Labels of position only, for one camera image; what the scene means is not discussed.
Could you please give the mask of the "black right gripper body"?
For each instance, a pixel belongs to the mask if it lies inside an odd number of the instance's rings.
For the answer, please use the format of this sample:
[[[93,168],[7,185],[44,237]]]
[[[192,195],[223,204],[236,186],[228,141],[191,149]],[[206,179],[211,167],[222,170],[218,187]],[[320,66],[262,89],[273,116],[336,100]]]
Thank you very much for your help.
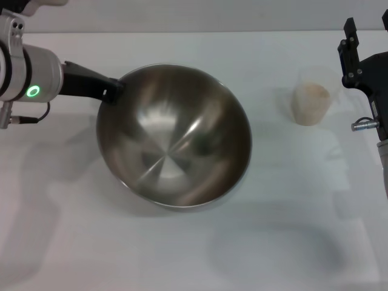
[[[380,141],[388,139],[388,52],[377,53],[360,61],[360,81],[356,87],[369,101],[372,116],[380,123],[376,129]]]

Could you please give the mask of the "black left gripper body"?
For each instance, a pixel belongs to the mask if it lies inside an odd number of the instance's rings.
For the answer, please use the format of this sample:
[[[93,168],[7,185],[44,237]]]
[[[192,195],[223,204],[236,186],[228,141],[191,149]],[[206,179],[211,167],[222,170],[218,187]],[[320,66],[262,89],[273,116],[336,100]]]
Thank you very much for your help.
[[[66,61],[62,65],[60,95],[109,99],[109,78],[81,65]]]

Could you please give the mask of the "clear plastic measuring cup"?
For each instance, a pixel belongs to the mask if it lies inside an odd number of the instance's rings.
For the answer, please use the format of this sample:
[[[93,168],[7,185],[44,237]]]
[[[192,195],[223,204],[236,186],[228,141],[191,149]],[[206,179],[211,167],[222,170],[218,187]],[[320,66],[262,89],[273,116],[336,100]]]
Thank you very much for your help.
[[[333,70],[323,66],[303,68],[299,71],[298,82],[295,88],[306,82],[314,82],[323,86],[330,93],[331,105],[338,98],[341,88],[341,77]]]

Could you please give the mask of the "white rice grains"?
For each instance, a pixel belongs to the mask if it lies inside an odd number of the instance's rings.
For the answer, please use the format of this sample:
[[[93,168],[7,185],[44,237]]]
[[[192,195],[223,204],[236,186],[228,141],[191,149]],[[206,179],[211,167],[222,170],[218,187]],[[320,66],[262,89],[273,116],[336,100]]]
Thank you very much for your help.
[[[323,86],[306,82],[295,88],[291,109],[297,124],[313,126],[321,122],[330,105],[330,93]]]

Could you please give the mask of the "stainless steel mixing bowl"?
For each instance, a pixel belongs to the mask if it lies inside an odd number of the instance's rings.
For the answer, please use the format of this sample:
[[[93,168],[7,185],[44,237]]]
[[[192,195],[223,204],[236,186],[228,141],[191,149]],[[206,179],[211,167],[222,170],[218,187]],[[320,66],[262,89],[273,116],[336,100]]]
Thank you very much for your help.
[[[235,94],[209,73],[152,64],[121,78],[96,118],[101,156],[134,195],[163,208],[202,208],[232,194],[252,157],[252,130]]]

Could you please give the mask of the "silver right wrist connector plug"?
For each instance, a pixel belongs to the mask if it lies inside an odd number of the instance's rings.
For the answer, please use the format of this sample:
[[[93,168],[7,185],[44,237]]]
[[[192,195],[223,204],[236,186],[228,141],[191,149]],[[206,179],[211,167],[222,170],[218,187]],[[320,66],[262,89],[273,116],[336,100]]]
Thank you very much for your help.
[[[376,120],[367,120],[367,121],[358,121],[354,122],[351,125],[351,129],[353,132],[367,130],[367,129],[375,129],[380,126],[380,123]]]

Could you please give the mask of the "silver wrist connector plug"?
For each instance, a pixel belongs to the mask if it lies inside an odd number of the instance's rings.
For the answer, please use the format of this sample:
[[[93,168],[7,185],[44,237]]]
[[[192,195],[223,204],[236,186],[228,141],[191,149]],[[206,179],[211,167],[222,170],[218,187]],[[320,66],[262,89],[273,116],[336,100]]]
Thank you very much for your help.
[[[7,129],[12,122],[13,102],[3,102],[0,108],[0,129]]]
[[[380,123],[376,120],[367,120],[367,121],[358,121],[354,122],[351,125],[351,129],[353,132],[367,130],[367,129],[375,129],[380,126]]]

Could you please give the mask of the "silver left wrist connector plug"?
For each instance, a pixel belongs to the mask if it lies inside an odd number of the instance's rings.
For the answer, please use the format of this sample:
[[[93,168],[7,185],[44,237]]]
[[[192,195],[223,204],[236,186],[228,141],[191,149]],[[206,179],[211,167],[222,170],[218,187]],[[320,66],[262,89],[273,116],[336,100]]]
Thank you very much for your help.
[[[12,122],[13,102],[3,102],[0,108],[0,129],[7,129]]]

